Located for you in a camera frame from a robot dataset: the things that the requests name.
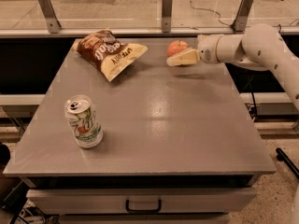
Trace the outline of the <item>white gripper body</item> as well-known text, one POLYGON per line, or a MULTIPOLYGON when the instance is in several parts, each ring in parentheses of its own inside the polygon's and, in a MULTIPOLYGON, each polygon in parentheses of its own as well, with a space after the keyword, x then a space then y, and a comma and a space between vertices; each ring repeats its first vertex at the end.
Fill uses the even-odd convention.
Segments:
POLYGON ((197 49, 200 59, 204 63, 220 63, 218 58, 218 43, 221 35, 199 35, 197 36, 197 49))

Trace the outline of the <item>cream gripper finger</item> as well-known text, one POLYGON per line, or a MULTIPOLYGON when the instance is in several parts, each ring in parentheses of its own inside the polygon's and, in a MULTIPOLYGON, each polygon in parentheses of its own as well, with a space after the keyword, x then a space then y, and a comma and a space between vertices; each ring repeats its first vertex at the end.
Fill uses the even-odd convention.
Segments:
POLYGON ((197 49, 185 49, 179 53, 170 56, 166 63, 169 66, 194 65, 200 60, 199 51, 197 49))

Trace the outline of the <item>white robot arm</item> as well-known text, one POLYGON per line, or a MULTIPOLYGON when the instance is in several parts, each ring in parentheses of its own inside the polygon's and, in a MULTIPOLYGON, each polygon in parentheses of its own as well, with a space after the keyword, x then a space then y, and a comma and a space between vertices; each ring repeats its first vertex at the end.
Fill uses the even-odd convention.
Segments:
POLYGON ((242 35, 199 35, 197 48, 187 48, 167 58, 169 66, 230 63, 269 70, 299 109, 299 58, 287 47, 278 30, 267 24, 251 26, 242 35))

